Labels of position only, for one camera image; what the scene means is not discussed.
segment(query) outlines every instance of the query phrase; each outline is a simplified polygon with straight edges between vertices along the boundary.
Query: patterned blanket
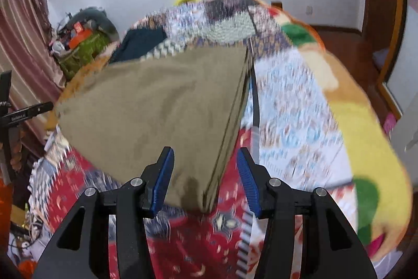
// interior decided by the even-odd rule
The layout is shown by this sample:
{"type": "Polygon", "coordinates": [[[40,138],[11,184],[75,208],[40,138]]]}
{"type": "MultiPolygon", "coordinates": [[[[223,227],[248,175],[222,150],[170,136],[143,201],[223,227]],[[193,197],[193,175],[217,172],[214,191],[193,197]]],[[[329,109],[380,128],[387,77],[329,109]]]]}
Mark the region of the patterned blanket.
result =
{"type": "MultiPolygon", "coordinates": [[[[380,260],[399,244],[412,206],[409,179],[367,96],[312,28],[259,0],[183,4],[151,14],[133,27],[163,27],[168,36],[143,57],[144,62],[194,46],[247,45],[254,57],[257,91],[249,91],[236,149],[249,147],[271,176],[293,188],[327,188],[372,260],[380,260]]],[[[31,177],[30,204],[55,231],[84,189],[94,186],[103,191],[120,184],[71,148],[59,129],[48,147],[31,177]]],[[[116,278],[114,223],[110,217],[109,265],[116,278]]],[[[302,228],[297,216],[294,279],[300,272],[302,228]]],[[[155,219],[146,221],[157,278],[251,278],[265,230],[266,222],[248,210],[235,154],[212,213],[165,206],[155,219]]]]}

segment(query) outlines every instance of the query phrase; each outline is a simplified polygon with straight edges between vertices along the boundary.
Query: pink striped curtain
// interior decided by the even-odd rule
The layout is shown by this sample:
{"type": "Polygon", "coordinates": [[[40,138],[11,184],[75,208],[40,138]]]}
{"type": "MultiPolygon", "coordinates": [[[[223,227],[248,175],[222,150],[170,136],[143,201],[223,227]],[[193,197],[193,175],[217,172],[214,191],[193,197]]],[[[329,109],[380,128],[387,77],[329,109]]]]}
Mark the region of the pink striped curtain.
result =
{"type": "MultiPolygon", "coordinates": [[[[12,70],[10,100],[20,109],[40,102],[55,102],[64,76],[49,55],[51,38],[47,0],[0,0],[0,71],[12,70]]],[[[43,143],[45,115],[26,121],[43,143]]]]}

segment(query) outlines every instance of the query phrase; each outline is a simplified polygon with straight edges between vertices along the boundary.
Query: metal screw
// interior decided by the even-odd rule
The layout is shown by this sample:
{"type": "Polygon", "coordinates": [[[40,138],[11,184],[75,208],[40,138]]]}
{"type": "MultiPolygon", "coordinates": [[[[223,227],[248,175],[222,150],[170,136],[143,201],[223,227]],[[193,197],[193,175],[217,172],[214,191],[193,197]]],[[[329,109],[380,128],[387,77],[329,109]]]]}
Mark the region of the metal screw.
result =
{"type": "Polygon", "coordinates": [[[131,185],[134,187],[138,187],[140,185],[142,185],[142,179],[141,178],[134,178],[131,180],[131,185]]]}
{"type": "Polygon", "coordinates": [[[279,179],[277,179],[277,178],[271,178],[269,181],[268,181],[268,183],[270,184],[270,185],[272,185],[273,187],[279,187],[281,184],[282,184],[282,181],[280,181],[279,179]]]}
{"type": "Polygon", "coordinates": [[[317,195],[319,195],[320,197],[324,197],[324,196],[326,196],[326,194],[327,194],[328,192],[327,192],[327,190],[326,190],[326,189],[324,189],[324,188],[317,188],[317,189],[315,189],[315,193],[316,193],[317,195]]]}
{"type": "Polygon", "coordinates": [[[95,189],[95,188],[93,188],[93,187],[90,187],[90,188],[87,188],[87,189],[84,191],[84,194],[85,194],[86,196],[90,197],[90,196],[92,196],[95,192],[96,192],[96,189],[95,189]]]}

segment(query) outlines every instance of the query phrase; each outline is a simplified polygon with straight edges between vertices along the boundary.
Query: khaki cloth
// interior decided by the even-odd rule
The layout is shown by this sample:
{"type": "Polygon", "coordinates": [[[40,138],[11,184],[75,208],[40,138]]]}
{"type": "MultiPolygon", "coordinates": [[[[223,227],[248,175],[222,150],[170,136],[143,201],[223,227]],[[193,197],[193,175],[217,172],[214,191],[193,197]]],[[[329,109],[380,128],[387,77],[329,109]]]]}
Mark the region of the khaki cloth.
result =
{"type": "Polygon", "coordinates": [[[186,50],[108,66],[57,107],[70,144],[125,183],[174,149],[165,203],[209,212],[248,94],[245,47],[186,50]]]}

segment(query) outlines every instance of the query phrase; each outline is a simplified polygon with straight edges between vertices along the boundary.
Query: orange cloth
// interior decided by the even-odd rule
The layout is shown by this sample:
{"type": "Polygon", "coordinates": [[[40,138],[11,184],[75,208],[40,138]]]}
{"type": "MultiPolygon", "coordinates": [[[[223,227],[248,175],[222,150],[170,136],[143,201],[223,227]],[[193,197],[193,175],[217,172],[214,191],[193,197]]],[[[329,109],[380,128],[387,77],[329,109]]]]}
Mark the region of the orange cloth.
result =
{"type": "Polygon", "coordinates": [[[25,279],[31,279],[32,274],[35,272],[36,265],[38,265],[38,263],[33,260],[25,260],[19,264],[19,272],[25,279]]]}
{"type": "Polygon", "coordinates": [[[76,46],[78,46],[78,44],[89,38],[92,34],[93,31],[91,31],[90,29],[81,31],[77,34],[77,36],[72,38],[70,42],[68,42],[68,46],[70,47],[70,49],[74,49],[76,46]]]}

